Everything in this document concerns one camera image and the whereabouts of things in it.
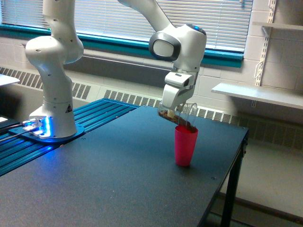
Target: table surface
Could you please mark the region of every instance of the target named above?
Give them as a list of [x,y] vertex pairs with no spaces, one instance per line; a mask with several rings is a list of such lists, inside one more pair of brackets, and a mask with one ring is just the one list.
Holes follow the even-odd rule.
[[20,80],[0,74],[0,86],[18,83]]
[[0,115],[0,129],[14,125],[14,124],[19,124],[16,120],[10,119],[6,116]]
[[175,125],[140,107],[0,177],[10,226],[197,226],[248,130],[198,118],[191,167],[174,163]]

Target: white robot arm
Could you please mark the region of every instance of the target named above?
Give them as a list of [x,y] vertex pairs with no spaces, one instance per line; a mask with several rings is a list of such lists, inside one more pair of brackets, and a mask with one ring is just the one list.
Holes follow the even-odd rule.
[[160,108],[172,117],[176,108],[194,94],[206,46],[205,31],[194,25],[175,28],[156,0],[118,0],[142,13],[156,31],[149,42],[150,52],[158,59],[173,61],[172,71],[165,77]]
[[75,0],[44,0],[43,15],[52,36],[30,40],[26,46],[28,60],[38,69],[42,82],[43,105],[31,113],[40,119],[42,129],[34,134],[42,139],[65,138],[77,132],[72,106],[72,82],[63,65],[83,55],[83,45],[74,25]]

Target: red cup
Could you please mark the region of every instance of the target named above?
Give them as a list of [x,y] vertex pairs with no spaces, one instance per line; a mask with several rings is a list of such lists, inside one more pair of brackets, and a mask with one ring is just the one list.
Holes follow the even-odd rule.
[[175,161],[178,166],[189,166],[196,146],[198,129],[192,132],[183,125],[175,128]]

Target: window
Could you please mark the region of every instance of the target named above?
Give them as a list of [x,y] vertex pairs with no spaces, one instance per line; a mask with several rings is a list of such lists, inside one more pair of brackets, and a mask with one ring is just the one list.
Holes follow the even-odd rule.
[[[244,52],[253,0],[157,0],[175,26],[195,24],[207,48]],[[4,24],[48,28],[43,0],[1,0]],[[78,33],[148,41],[154,30],[138,12],[117,0],[76,0]]]

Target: blue led light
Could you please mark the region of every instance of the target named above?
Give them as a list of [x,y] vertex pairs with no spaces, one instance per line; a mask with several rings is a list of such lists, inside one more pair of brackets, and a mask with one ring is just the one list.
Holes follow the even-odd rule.
[[51,136],[51,124],[50,124],[49,117],[45,118],[45,133],[44,133],[44,135],[46,137]]

